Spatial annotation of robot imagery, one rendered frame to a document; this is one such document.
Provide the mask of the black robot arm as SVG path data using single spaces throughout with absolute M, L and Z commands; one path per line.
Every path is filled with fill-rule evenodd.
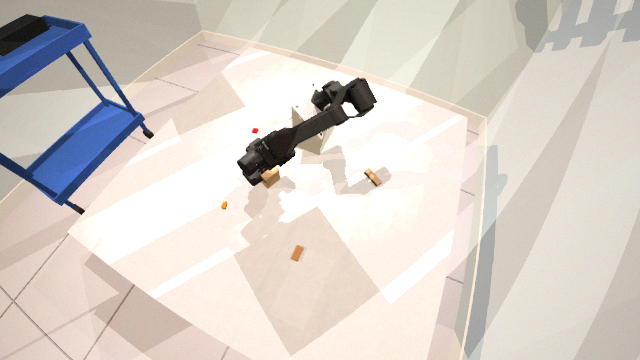
M 321 110 L 320 113 L 293 128 L 284 127 L 272 131 L 262 139 L 256 138 L 245 148 L 247 154 L 236 162 L 247 176 L 251 176 L 266 162 L 271 166 L 287 159 L 296 145 L 306 139 L 328 128 L 339 127 L 350 118 L 363 117 L 377 103 L 364 77 L 357 77 L 344 86 L 339 81 L 332 80 L 321 88 L 322 91 L 314 91 L 310 100 Z M 352 104 L 358 113 L 348 116 L 342 107 L 344 103 Z M 328 106 L 324 110 L 326 105 Z

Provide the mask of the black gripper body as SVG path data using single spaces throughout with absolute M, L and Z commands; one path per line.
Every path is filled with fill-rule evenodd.
M 296 151 L 294 149 L 292 151 L 292 153 L 290 154 L 290 156 L 287 158 L 287 160 L 290 160 L 291 158 L 293 158 L 295 156 L 295 154 L 296 154 Z M 278 164 L 280 164 L 280 163 L 278 163 Z M 263 178 L 262 178 L 261 175 L 264 172 L 266 172 L 267 170 L 270 171 L 271 169 L 273 169 L 277 165 L 273 164 L 273 165 L 269 166 L 269 164 L 266 162 L 257 171 L 255 171 L 251 176 L 247 176 L 243 171 L 242 171 L 242 174 L 245 177 L 245 179 L 250 183 L 251 186 L 255 186 L 255 185 L 257 185 L 258 183 L 260 183 L 262 181 Z

